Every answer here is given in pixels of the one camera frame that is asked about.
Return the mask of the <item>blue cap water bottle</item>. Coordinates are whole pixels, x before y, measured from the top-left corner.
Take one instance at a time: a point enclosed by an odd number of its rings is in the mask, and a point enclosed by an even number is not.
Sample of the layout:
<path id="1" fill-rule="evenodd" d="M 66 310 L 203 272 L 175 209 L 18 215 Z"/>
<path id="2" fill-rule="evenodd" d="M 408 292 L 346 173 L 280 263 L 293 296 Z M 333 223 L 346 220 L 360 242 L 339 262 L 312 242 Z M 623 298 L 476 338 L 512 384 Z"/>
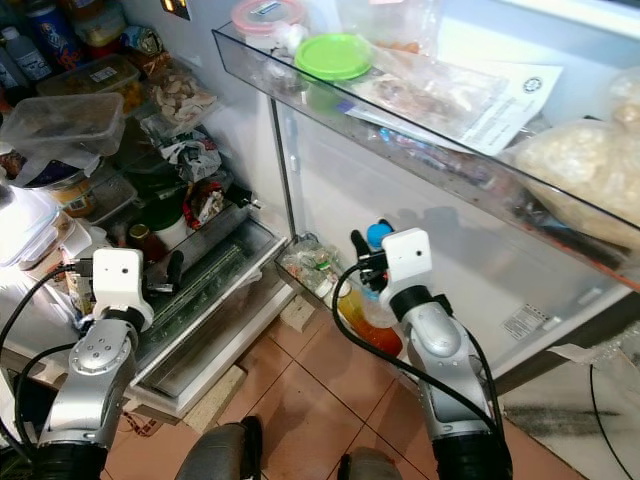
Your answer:
<path id="1" fill-rule="evenodd" d="M 394 232 L 392 225 L 385 219 L 380 219 L 378 223 L 371 224 L 366 229 L 364 237 L 370 244 L 371 252 L 381 251 L 381 242 L 383 238 Z M 396 317 L 381 307 L 379 302 L 379 294 L 385 288 L 384 285 L 365 285 L 358 276 L 358 284 L 360 284 L 362 296 L 364 296 L 364 311 L 366 320 L 376 328 L 393 328 L 397 324 Z"/>

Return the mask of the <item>clear crisper drawer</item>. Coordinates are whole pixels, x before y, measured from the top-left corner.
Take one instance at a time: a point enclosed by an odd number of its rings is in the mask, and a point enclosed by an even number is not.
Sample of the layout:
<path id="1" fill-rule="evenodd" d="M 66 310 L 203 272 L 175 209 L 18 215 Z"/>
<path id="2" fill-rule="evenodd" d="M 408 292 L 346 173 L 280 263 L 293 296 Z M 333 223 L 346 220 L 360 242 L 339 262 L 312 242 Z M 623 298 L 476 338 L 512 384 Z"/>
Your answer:
<path id="1" fill-rule="evenodd" d="M 182 273 L 172 294 L 160 294 L 155 319 L 141 334 L 140 356 L 146 361 L 177 342 L 180 334 L 198 323 L 198 315 L 224 296 L 253 266 L 278 250 L 282 238 L 255 220 L 236 229 L 210 227 L 180 244 Z"/>

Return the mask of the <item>green lid jar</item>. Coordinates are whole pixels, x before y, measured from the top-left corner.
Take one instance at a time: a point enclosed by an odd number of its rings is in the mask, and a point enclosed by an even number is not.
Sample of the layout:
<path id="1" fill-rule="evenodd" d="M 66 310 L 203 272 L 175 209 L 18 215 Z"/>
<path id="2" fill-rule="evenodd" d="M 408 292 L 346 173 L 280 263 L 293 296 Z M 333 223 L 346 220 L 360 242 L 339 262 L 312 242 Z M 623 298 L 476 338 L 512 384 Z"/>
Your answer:
<path id="1" fill-rule="evenodd" d="M 143 207 L 138 223 L 146 225 L 166 250 L 174 250 L 192 233 L 183 214 L 183 206 L 184 200 L 180 196 L 156 198 Z"/>

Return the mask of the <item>bag of small packets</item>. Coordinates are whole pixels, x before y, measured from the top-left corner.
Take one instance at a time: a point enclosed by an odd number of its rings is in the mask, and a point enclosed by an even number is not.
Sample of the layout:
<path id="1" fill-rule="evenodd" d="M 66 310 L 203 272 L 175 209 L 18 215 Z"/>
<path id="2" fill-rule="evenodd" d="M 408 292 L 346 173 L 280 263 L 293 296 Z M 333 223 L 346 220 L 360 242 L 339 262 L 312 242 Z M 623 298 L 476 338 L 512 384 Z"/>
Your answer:
<path id="1" fill-rule="evenodd" d="M 280 265 L 308 291 L 326 298 L 337 288 L 338 260 L 337 247 L 305 237 L 285 248 Z"/>

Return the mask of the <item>orange juice bottle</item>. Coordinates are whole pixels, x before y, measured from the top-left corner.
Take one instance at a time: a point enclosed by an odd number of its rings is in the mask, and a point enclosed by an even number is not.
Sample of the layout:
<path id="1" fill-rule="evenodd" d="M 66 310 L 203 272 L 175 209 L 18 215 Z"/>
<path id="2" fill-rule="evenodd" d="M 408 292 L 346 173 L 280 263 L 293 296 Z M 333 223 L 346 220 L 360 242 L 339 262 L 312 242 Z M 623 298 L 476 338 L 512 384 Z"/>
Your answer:
<path id="1" fill-rule="evenodd" d="M 344 283 L 339 289 L 338 311 L 357 337 L 388 355 L 401 355 L 403 344 L 393 329 L 394 321 L 388 323 L 380 308 L 365 300 L 361 289 L 353 288 L 351 282 Z"/>

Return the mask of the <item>red dark snack bag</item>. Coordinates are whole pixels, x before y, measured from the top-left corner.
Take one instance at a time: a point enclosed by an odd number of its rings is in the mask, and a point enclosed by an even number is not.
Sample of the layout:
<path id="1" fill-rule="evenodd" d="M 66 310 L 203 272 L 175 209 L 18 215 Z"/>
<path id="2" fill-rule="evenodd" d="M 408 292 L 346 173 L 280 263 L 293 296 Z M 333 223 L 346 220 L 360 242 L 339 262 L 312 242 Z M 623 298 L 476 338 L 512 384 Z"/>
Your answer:
<path id="1" fill-rule="evenodd" d="M 182 200 L 182 212 L 187 227 L 198 230 L 224 209 L 227 180 L 202 180 L 188 184 Z"/>

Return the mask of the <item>small clear door shelf bin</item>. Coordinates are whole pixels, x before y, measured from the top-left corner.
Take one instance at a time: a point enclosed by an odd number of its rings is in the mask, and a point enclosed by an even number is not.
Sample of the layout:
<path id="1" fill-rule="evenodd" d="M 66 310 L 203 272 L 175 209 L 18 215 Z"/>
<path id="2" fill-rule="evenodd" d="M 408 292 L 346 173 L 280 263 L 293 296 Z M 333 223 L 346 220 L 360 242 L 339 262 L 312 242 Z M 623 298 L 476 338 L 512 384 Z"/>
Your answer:
<path id="1" fill-rule="evenodd" d="M 319 312 L 320 323 L 333 326 L 332 300 L 340 292 L 335 282 L 340 271 L 346 268 L 339 248 L 321 241 L 315 233 L 297 234 L 289 238 L 284 250 L 275 256 L 274 266 L 285 282 L 296 289 L 301 300 L 311 310 Z M 404 339 L 403 329 L 389 325 L 388 311 L 375 310 L 375 293 L 365 287 L 357 275 L 348 279 L 344 287 L 355 288 L 356 292 L 338 301 L 338 315 L 343 325 L 372 346 L 388 353 L 397 353 L 399 360 L 407 361 L 407 340 Z M 378 328 L 369 323 L 371 319 L 388 326 Z"/>

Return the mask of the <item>white drink carton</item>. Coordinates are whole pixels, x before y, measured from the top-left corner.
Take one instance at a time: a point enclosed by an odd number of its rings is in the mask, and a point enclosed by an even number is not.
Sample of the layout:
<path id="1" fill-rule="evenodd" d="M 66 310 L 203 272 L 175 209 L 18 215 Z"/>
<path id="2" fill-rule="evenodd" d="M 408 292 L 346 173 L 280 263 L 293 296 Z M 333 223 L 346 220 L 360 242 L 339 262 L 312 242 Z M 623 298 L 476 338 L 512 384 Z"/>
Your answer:
<path id="1" fill-rule="evenodd" d="M 79 220 L 74 221 L 61 246 L 64 264 L 72 265 L 72 270 L 67 273 L 68 293 L 81 315 L 90 315 L 93 311 L 93 294 L 91 280 L 79 274 L 76 265 L 78 261 L 91 260 L 93 252 L 108 246 L 108 233 L 105 229 L 92 227 Z"/>

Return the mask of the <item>black white crumpled bag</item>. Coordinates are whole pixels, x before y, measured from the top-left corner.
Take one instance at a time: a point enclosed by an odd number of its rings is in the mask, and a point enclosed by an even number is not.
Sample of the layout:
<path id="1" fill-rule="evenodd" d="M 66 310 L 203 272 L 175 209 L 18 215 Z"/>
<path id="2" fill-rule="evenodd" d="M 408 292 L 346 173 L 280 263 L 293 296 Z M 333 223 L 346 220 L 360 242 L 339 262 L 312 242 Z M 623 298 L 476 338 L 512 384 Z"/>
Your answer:
<path id="1" fill-rule="evenodd" d="M 188 183 L 211 177 L 223 164 L 218 145 L 202 131 L 179 134 L 159 151 L 166 161 L 175 165 L 179 178 Z"/>

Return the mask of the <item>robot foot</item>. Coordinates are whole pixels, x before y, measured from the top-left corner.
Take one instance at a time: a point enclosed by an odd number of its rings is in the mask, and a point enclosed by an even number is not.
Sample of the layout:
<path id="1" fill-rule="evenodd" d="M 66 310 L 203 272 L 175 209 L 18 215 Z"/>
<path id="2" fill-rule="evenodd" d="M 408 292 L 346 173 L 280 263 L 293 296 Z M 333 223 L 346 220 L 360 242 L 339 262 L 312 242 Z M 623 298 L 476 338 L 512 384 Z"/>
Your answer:
<path id="1" fill-rule="evenodd" d="M 340 458 L 337 480 L 403 480 L 403 477 L 387 453 L 358 447 Z"/>
<path id="2" fill-rule="evenodd" d="M 257 416 L 206 431 L 175 480 L 262 480 L 262 424 Z"/>

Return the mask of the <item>clear bag of meat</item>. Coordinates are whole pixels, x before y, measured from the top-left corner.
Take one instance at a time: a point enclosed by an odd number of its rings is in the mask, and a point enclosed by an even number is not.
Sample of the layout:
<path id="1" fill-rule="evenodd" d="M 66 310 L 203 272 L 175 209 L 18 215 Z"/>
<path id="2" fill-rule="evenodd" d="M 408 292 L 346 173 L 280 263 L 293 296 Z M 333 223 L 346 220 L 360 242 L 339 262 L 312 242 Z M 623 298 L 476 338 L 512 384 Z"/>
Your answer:
<path id="1" fill-rule="evenodd" d="M 436 133 L 461 136 L 506 91 L 507 78 L 428 56 L 375 47 L 366 100 Z"/>

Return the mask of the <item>empty clear plastic container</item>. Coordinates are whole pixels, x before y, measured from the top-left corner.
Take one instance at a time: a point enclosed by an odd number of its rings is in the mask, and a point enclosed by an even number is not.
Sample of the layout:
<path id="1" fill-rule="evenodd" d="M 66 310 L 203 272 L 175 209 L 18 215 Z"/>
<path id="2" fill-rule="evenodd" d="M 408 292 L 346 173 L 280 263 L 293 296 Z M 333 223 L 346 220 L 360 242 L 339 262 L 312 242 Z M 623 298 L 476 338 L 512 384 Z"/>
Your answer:
<path id="1" fill-rule="evenodd" d="M 31 168 L 45 168 L 51 161 L 84 168 L 114 155 L 124 129 L 119 93 L 32 97 L 20 101 L 4 120 L 0 141 Z"/>

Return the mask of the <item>clear bag of food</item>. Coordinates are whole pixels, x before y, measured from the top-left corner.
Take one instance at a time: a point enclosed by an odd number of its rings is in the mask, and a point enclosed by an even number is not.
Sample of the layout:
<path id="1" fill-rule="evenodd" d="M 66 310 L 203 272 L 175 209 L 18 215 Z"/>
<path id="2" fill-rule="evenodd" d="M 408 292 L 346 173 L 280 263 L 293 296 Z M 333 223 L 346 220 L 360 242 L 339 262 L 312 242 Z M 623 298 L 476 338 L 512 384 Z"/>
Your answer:
<path id="1" fill-rule="evenodd" d="M 383 49 L 434 55 L 443 0 L 335 0 L 344 32 Z"/>

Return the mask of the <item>pink lid container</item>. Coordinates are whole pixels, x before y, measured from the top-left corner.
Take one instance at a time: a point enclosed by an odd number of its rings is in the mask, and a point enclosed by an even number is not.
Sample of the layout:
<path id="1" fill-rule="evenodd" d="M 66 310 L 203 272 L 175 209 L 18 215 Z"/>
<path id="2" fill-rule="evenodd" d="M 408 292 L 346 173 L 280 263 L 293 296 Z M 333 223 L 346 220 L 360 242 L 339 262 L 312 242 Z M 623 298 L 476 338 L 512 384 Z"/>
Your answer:
<path id="1" fill-rule="evenodd" d="M 298 46 L 310 36 L 307 9 L 298 0 L 242 0 L 230 22 L 253 49 L 292 63 Z"/>

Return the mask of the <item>white cap plastic bottle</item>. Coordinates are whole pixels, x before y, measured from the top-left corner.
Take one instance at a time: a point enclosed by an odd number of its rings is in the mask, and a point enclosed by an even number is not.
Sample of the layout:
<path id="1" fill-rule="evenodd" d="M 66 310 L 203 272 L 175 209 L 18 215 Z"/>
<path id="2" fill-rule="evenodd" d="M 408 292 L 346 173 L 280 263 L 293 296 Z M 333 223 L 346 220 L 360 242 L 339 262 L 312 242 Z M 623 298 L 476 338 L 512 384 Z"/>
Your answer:
<path id="1" fill-rule="evenodd" d="M 54 74 L 49 61 L 45 60 L 35 41 L 23 36 L 17 27 L 3 27 L 0 29 L 0 35 L 5 40 L 5 49 L 10 58 L 22 70 L 29 82 L 35 84 Z"/>

